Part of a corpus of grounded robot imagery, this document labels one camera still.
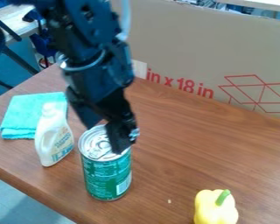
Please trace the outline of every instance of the teal microfiber towel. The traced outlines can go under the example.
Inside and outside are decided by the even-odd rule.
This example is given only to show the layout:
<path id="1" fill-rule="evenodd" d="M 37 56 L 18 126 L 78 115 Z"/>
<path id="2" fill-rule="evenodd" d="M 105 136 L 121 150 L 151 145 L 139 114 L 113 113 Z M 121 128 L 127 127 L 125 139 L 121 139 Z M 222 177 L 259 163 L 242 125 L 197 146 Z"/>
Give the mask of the teal microfiber towel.
<path id="1" fill-rule="evenodd" d="M 64 110 L 67 110 L 67 99 L 61 92 L 13 96 L 0 126 L 1 137 L 33 139 L 42 106 L 46 102 L 64 102 L 66 104 Z"/>

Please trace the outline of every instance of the white plastic bottle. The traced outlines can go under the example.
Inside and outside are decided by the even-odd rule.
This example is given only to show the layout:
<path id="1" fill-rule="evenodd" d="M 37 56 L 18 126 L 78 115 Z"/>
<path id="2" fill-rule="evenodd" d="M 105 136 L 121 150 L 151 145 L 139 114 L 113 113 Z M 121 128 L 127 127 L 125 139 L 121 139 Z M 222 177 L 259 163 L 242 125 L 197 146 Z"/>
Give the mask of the white plastic bottle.
<path id="1" fill-rule="evenodd" d="M 58 163 L 74 148 L 63 102 L 45 103 L 35 133 L 35 148 L 43 166 Z"/>

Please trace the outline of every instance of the wooden table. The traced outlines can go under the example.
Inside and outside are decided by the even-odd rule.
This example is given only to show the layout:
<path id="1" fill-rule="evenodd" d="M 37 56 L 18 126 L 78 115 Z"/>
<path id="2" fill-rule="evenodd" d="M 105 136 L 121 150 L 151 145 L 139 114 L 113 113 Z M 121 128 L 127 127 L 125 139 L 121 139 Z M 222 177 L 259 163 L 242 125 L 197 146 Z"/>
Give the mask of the wooden table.
<path id="1" fill-rule="evenodd" d="M 0 20 L 8 25 L 18 36 L 24 38 L 32 35 L 35 32 L 38 32 L 38 23 L 37 21 L 28 23 L 22 20 L 25 14 L 30 10 L 34 9 L 30 5 L 8 5 L 0 9 Z M 9 34 L 6 35 L 6 44 L 9 45 L 16 40 Z"/>
<path id="2" fill-rule="evenodd" d="M 223 4 L 236 4 L 266 11 L 280 11 L 280 0 L 216 0 Z"/>
<path id="3" fill-rule="evenodd" d="M 13 95 L 64 89 L 60 70 L 46 69 L 0 96 L 0 122 Z M 0 179 L 78 223 L 188 224 L 199 190 L 227 188 L 240 224 L 280 224 L 280 120 L 147 80 L 127 96 L 141 136 L 122 199 L 88 195 L 77 148 L 44 168 L 31 140 L 0 138 Z M 69 124 L 77 142 L 85 129 L 71 109 Z"/>

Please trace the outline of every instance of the metal can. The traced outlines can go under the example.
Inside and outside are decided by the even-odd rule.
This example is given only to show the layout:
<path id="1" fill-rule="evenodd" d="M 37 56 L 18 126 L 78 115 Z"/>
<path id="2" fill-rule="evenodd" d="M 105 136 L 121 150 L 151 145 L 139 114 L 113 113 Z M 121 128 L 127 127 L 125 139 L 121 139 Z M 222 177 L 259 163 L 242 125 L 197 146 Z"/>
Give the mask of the metal can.
<path id="1" fill-rule="evenodd" d="M 80 137 L 79 149 L 87 191 L 98 200 L 121 198 L 132 178 L 131 148 L 113 153 L 105 125 L 98 125 Z"/>

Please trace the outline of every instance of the cable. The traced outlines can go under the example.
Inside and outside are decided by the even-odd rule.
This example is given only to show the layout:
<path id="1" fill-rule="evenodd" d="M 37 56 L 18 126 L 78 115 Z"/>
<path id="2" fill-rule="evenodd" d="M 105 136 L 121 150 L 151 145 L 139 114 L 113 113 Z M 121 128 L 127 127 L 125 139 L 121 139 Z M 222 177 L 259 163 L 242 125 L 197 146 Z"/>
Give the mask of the cable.
<path id="1" fill-rule="evenodd" d="M 126 41 L 130 34 L 130 23 L 131 23 L 130 0 L 122 0 L 121 16 L 122 16 L 121 19 L 122 32 L 118 33 L 116 36 L 121 41 Z"/>

